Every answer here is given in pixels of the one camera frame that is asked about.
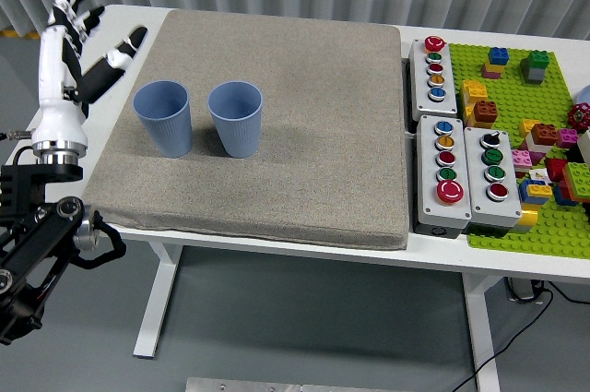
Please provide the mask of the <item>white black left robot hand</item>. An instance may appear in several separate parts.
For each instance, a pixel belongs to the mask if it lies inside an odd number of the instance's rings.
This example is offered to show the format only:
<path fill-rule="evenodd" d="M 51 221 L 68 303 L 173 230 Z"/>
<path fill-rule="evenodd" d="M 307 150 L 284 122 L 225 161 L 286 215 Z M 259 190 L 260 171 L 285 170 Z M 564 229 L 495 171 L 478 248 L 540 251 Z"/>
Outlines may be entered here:
<path fill-rule="evenodd" d="M 83 0 L 53 0 L 47 26 L 41 34 L 38 97 L 41 121 L 32 135 L 35 148 L 66 143 L 85 150 L 82 125 L 88 107 L 106 93 L 132 64 L 144 38 L 145 27 L 134 29 L 119 45 L 82 70 L 81 54 L 91 32 L 100 24 L 102 6 L 83 14 Z"/>

